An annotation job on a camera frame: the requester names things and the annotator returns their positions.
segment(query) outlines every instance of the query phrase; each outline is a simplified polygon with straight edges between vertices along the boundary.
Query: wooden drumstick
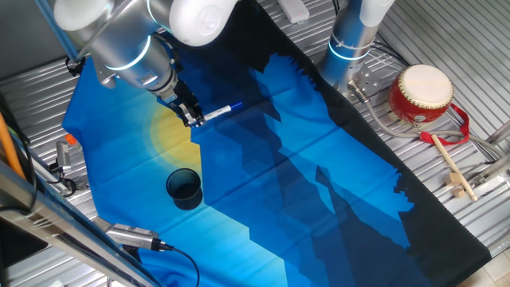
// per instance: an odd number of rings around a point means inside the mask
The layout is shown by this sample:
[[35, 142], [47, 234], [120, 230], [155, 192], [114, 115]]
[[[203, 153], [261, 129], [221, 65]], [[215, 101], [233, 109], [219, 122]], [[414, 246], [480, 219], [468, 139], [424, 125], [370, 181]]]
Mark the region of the wooden drumstick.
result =
[[445, 150], [445, 147], [443, 144], [439, 141], [436, 135], [432, 135], [432, 140], [436, 144], [437, 149], [441, 152], [443, 157], [445, 158], [446, 162], [449, 164], [449, 166], [452, 168], [453, 172], [458, 173], [461, 176], [461, 182], [464, 189], [468, 192], [468, 195], [471, 197], [473, 201], [477, 201], [478, 197], [473, 192], [473, 189], [469, 185], [468, 181], [465, 180], [465, 177], [462, 175], [461, 171], [459, 171], [457, 165], [453, 161], [453, 159], [449, 156], [448, 152]]

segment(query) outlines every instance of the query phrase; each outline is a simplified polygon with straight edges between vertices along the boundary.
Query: metal table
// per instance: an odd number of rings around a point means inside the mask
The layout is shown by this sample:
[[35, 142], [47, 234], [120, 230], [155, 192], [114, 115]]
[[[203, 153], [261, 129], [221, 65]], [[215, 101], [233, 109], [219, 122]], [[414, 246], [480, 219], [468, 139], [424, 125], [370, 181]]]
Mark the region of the metal table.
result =
[[[304, 0], [310, 18], [301, 25], [291, 25], [277, 0], [258, 0], [275, 23], [313, 61], [321, 59], [327, 48], [335, 12], [330, 0]], [[339, 1], [345, 6], [346, 1]], [[472, 131], [487, 138], [510, 119], [510, 2], [505, 0], [396, 2], [385, 17], [380, 33], [412, 63], [436, 65], [453, 81], [454, 102], [471, 116]], [[386, 55], [372, 51], [365, 71], [369, 73], [367, 93], [381, 121], [404, 132], [411, 127], [390, 112], [387, 89], [401, 68]], [[0, 82], [14, 115], [31, 148], [47, 163], [56, 156], [55, 143], [64, 140], [61, 122], [71, 100], [77, 78], [71, 77], [64, 61], [35, 69]], [[353, 104], [400, 159], [433, 192], [445, 207], [492, 252], [504, 248], [510, 227], [510, 182], [497, 176], [475, 189], [479, 196], [471, 202], [468, 196], [455, 199], [445, 186], [450, 172], [436, 148], [420, 140], [399, 139], [379, 131], [368, 111], [360, 103]], [[446, 114], [433, 123], [432, 129], [457, 129], [457, 118]], [[500, 143], [510, 151], [510, 142]], [[468, 179], [488, 167], [490, 158], [473, 143], [448, 148], [453, 160]], [[71, 152], [73, 171], [68, 176], [87, 182], [82, 154]], [[97, 216], [89, 189], [78, 190], [69, 199], [92, 219]], [[11, 286], [51, 285], [60, 280], [66, 286], [106, 286], [107, 278], [55, 247], [8, 269]]]

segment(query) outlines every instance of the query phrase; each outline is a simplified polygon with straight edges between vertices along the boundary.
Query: black cup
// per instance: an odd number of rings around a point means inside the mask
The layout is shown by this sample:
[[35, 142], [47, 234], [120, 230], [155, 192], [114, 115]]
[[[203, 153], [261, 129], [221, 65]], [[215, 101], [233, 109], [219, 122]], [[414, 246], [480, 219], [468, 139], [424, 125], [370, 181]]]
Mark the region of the black cup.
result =
[[200, 183], [200, 176], [194, 170], [180, 168], [168, 176], [167, 192], [179, 209], [193, 210], [204, 197]]

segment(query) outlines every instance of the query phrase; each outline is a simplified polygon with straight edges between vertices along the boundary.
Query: red drum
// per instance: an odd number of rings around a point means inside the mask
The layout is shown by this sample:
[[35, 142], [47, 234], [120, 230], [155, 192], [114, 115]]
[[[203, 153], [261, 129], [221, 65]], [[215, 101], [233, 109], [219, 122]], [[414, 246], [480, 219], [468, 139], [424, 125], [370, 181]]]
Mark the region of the red drum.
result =
[[438, 68], [412, 65], [390, 87], [391, 110], [412, 124], [428, 123], [446, 112], [453, 98], [453, 85]]

